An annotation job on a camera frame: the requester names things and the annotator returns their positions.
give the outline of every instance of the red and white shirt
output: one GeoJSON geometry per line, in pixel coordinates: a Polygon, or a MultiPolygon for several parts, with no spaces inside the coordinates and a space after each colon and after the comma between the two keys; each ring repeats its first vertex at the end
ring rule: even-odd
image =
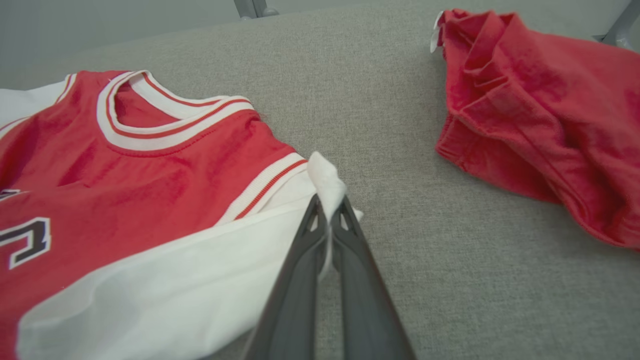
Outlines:
{"type": "Polygon", "coordinates": [[[0,128],[0,358],[189,359],[249,329],[315,192],[307,161],[244,97],[147,71],[47,89],[0,128]]]}

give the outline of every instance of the black number with white outline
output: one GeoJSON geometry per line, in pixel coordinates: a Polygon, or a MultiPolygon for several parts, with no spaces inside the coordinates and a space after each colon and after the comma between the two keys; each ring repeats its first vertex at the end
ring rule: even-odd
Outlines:
{"type": "Polygon", "coordinates": [[[22,240],[25,237],[27,246],[11,254],[9,269],[49,251],[51,247],[49,219],[38,217],[24,224],[0,231],[0,246],[22,240]]]}

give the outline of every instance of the clothing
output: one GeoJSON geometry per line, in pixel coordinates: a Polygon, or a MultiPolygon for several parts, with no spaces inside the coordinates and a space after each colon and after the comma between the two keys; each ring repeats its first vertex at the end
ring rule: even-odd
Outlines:
{"type": "Polygon", "coordinates": [[[514,13],[451,10],[438,25],[449,110],[438,153],[640,249],[640,55],[537,33],[514,13]]]}
{"type": "Polygon", "coordinates": [[[307,161],[244,97],[147,71],[47,89],[0,93],[27,116],[0,128],[0,357],[196,359],[253,326],[316,192],[307,161]]]}

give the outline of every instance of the white sleeve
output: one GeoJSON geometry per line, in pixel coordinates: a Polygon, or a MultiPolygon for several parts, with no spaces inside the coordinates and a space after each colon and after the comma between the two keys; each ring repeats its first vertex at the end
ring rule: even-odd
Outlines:
{"type": "Polygon", "coordinates": [[[313,158],[258,213],[97,269],[35,306],[20,319],[19,358],[193,360],[251,329],[311,196],[344,196],[327,186],[335,167],[314,171],[313,158]]]}
{"type": "Polygon", "coordinates": [[[31,90],[0,89],[0,127],[55,104],[66,95],[73,79],[75,75],[68,75],[59,83],[31,90]]]}

